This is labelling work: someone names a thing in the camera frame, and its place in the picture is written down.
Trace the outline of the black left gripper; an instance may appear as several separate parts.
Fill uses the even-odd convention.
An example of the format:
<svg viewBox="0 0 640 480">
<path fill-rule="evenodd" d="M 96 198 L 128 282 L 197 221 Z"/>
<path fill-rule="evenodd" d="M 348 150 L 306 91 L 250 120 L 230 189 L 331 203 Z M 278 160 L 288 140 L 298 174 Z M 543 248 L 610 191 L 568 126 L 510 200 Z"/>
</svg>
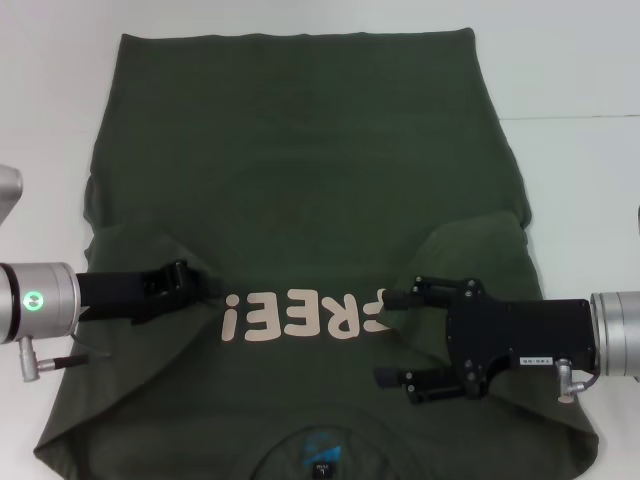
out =
<svg viewBox="0 0 640 480">
<path fill-rule="evenodd" d="M 161 298 L 170 291 L 184 301 L 210 302 L 223 296 L 218 278 L 177 260 L 165 268 L 144 272 L 81 273 L 80 322 L 129 319 L 142 324 L 163 314 Z"/>
</svg>

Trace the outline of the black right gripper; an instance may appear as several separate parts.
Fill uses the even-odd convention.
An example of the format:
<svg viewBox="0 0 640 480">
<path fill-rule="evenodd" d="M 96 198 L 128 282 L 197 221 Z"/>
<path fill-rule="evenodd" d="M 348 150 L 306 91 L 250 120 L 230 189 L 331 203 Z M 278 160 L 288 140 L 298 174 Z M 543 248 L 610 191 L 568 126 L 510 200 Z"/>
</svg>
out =
<svg viewBox="0 0 640 480">
<path fill-rule="evenodd" d="M 480 399 L 500 373 L 549 367 L 558 379 L 558 399 L 572 401 L 595 382 L 575 382 L 574 369 L 596 373 L 596 341 L 584 299 L 501 301 L 476 279 L 419 276 L 408 291 L 385 290 L 388 311 L 432 307 L 447 310 L 451 367 L 376 367 L 381 389 L 401 388 L 411 404 L 464 397 Z"/>
</svg>

